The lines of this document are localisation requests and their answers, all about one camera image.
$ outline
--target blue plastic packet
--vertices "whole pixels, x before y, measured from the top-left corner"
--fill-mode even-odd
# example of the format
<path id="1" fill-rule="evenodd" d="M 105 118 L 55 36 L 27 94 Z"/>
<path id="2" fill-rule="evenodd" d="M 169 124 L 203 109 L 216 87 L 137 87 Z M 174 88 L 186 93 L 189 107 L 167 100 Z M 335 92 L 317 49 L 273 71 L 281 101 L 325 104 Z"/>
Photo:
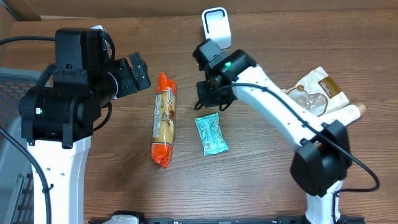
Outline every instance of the blue plastic packet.
<path id="1" fill-rule="evenodd" d="M 205 156 L 228 151 L 221 134 L 218 113 L 195 119 Z"/>

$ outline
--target orange package end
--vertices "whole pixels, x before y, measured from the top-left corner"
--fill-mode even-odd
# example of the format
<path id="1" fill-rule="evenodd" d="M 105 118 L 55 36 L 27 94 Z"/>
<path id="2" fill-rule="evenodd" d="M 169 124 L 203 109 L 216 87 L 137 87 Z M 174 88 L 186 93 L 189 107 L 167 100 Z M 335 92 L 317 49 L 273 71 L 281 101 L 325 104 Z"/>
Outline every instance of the orange package end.
<path id="1" fill-rule="evenodd" d="M 154 130 L 150 148 L 153 160 L 166 168 L 172 159 L 175 129 L 175 80 L 169 80 L 162 72 L 157 87 Z"/>

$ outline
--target food package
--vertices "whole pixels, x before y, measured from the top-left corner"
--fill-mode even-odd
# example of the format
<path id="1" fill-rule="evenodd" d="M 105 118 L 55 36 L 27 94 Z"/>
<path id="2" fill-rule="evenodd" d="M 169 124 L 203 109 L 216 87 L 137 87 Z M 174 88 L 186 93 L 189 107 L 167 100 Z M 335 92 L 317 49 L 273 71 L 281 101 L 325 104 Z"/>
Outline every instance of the food package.
<path id="1" fill-rule="evenodd" d="M 195 119 L 205 156 L 228 151 L 221 134 L 218 113 Z"/>
<path id="2" fill-rule="evenodd" d="M 349 103 L 346 95 L 322 67 L 312 70 L 285 92 L 316 116 L 331 113 Z"/>
<path id="3" fill-rule="evenodd" d="M 152 158 L 163 168 L 172 158 L 175 130 L 175 80 L 169 80 L 162 72 L 159 77 L 152 132 Z"/>

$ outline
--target black cable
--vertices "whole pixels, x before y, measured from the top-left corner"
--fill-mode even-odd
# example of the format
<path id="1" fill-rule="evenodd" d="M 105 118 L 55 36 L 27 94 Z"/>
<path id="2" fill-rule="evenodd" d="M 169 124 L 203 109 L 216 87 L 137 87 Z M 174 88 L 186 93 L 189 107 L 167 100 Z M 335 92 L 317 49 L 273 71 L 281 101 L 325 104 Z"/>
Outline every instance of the black cable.
<path id="1" fill-rule="evenodd" d="M 0 127 L 0 134 L 3 135 L 13 146 L 15 146 L 28 160 L 29 162 L 35 167 L 37 174 L 40 177 L 43 185 L 43 193 L 44 193 L 44 200 L 45 200 L 45 212 L 46 212 L 46 223 L 51 224 L 51 201 L 50 201 L 50 188 L 47 183 L 47 179 L 43 173 L 42 168 L 40 167 L 39 163 L 35 160 L 32 154 L 26 150 L 17 140 L 15 140 L 6 130 Z"/>
<path id="2" fill-rule="evenodd" d="M 106 115 L 105 119 L 101 122 L 101 124 L 99 124 L 97 127 L 94 128 L 94 131 L 97 131 L 100 128 L 102 128 L 111 119 L 111 115 L 112 115 L 112 103 L 109 102 L 108 103 L 108 114 Z"/>
<path id="3" fill-rule="evenodd" d="M 39 36 L 19 36 L 19 37 L 10 37 L 4 40 L 0 40 L 0 45 L 10 43 L 17 40 L 46 40 L 46 41 L 55 41 L 53 37 L 39 37 Z"/>
<path id="4" fill-rule="evenodd" d="M 277 98 L 277 100 L 279 100 L 301 123 L 303 123 L 304 126 L 306 126 L 309 130 L 314 132 L 317 135 L 317 137 L 319 137 L 319 139 L 318 139 L 319 142 L 326 143 L 327 145 L 329 145 L 329 146 L 335 148 L 336 150 L 342 152 L 345 156 L 349 157 L 352 161 L 354 161 L 356 164 L 358 164 L 360 167 L 362 167 L 362 169 L 364 169 L 368 174 L 370 174 L 370 176 L 372 176 L 372 178 L 376 182 L 376 185 L 374 187 L 371 187 L 369 189 L 340 189 L 340 190 L 337 190 L 337 191 L 335 191 L 333 193 L 332 216 L 333 216 L 333 223 L 334 224 L 336 224 L 336 217 L 335 217 L 336 197 L 338 197 L 339 193 L 342 193 L 342 192 L 372 192 L 372 191 L 377 190 L 380 187 L 379 178 L 377 177 L 377 175 L 370 168 L 368 168 L 365 164 L 363 164 L 359 159 L 355 158 L 353 155 L 351 155 L 350 153 L 346 152 L 344 149 L 339 147 L 332 140 L 330 140 L 327 137 L 325 137 L 322 133 L 317 131 L 315 128 L 310 126 L 307 121 L 305 121 L 303 118 L 301 118 L 300 115 L 297 114 L 297 112 L 294 111 L 293 108 L 291 108 L 289 106 L 289 104 L 287 104 L 279 95 L 277 95 L 276 93 L 274 93 L 273 91 L 268 89 L 268 87 L 266 87 L 266 86 L 260 86 L 260 85 L 255 85 L 255 84 L 251 84 L 251 83 L 232 83 L 230 85 L 223 86 L 223 87 L 215 90 L 214 92 L 212 92 L 204 100 L 198 101 L 198 103 L 196 103 L 196 105 L 195 105 L 195 110 L 199 110 L 200 108 L 202 108 L 203 105 L 206 104 L 206 102 L 210 99 L 210 97 L 212 95 L 216 94 L 217 92 L 219 92 L 221 90 L 224 90 L 224 89 L 227 89 L 227 88 L 232 88 L 234 86 L 246 86 L 246 87 L 258 88 L 258 89 L 260 89 L 262 91 L 265 91 L 265 92 L 271 94 L 273 97 Z"/>

